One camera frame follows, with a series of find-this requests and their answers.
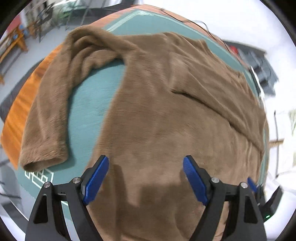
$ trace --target red object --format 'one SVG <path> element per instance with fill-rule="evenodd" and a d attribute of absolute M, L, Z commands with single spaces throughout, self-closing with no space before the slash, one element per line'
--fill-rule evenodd
<path fill-rule="evenodd" d="M 235 48 L 234 46 L 229 46 L 229 47 L 233 52 L 235 52 L 236 54 L 239 54 L 237 48 Z"/>
<path fill-rule="evenodd" d="M 7 28 L 7 32 L 10 33 L 12 30 L 14 30 L 18 25 L 22 24 L 20 20 L 20 15 L 16 15 L 16 17 L 12 20 L 10 25 Z"/>

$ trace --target teal mat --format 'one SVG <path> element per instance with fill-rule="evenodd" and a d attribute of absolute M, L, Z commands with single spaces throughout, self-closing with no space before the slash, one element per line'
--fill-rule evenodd
<path fill-rule="evenodd" d="M 104 29 L 115 35 L 175 32 L 192 39 L 205 39 L 214 54 L 233 69 L 245 74 L 253 93 L 258 96 L 251 75 L 235 57 L 212 39 L 173 18 L 135 10 L 124 14 Z M 116 60 L 100 70 L 93 70 L 73 92 L 69 106 L 69 159 L 67 161 L 39 173 L 28 173 L 21 168 L 18 169 L 19 183 L 33 197 L 37 197 L 41 186 L 46 181 L 51 181 L 53 184 L 66 183 L 82 174 L 98 138 L 104 115 L 120 84 L 124 69 L 123 62 Z M 71 219 L 67 203 L 62 206 L 65 216 Z"/>

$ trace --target blue gripper pad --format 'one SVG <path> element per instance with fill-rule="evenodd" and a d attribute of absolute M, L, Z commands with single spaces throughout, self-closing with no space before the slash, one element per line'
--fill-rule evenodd
<path fill-rule="evenodd" d="M 103 159 L 101 160 L 101 162 L 99 163 L 93 175 L 91 176 L 91 178 L 89 179 L 88 183 L 85 186 L 85 194 L 83 198 L 83 203 L 85 205 L 88 205 L 90 202 L 94 201 L 96 194 L 99 191 L 100 186 L 103 182 L 103 179 L 106 176 L 107 171 L 109 169 L 108 157 L 106 156 L 101 156 L 101 157 L 103 157 Z"/>
<path fill-rule="evenodd" d="M 257 193 L 257 186 L 250 177 L 248 177 L 248 185 L 254 193 Z"/>
<path fill-rule="evenodd" d="M 198 199 L 198 201 L 202 202 L 202 204 L 206 206 L 209 202 L 206 195 L 206 186 L 188 156 L 183 159 L 183 170 L 187 176 L 187 179 L 193 189 L 196 198 Z"/>

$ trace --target silver bolt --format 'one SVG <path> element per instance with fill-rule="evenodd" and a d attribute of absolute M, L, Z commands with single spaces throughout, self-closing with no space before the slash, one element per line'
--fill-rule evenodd
<path fill-rule="evenodd" d="M 81 178 L 79 178 L 79 177 L 75 177 L 72 180 L 72 182 L 74 182 L 74 183 L 80 183 L 80 181 L 81 181 Z"/>
<path fill-rule="evenodd" d="M 46 182 L 46 183 L 44 183 L 44 187 L 45 187 L 45 188 L 50 187 L 50 182 Z"/>
<path fill-rule="evenodd" d="M 241 183 L 241 187 L 242 187 L 242 188 L 247 188 L 247 187 L 248 187 L 248 184 L 246 184 L 246 183 Z"/>
<path fill-rule="evenodd" d="M 212 181 L 213 183 L 218 183 L 220 180 L 219 180 L 219 178 L 212 177 L 212 178 L 211 178 L 211 181 Z"/>

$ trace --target brown sweater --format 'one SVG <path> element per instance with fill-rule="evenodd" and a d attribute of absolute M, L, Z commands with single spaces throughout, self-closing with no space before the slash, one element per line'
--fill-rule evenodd
<path fill-rule="evenodd" d="M 69 33 L 30 110 L 20 165 L 38 171 L 67 160 L 67 100 L 93 68 L 126 65 L 89 166 L 110 159 L 88 210 L 105 241 L 188 240 L 203 212 L 182 160 L 225 183 L 259 177 L 265 113 L 242 73 L 175 33 L 115 36 L 94 26 Z M 217 235 L 224 229 L 224 209 Z"/>

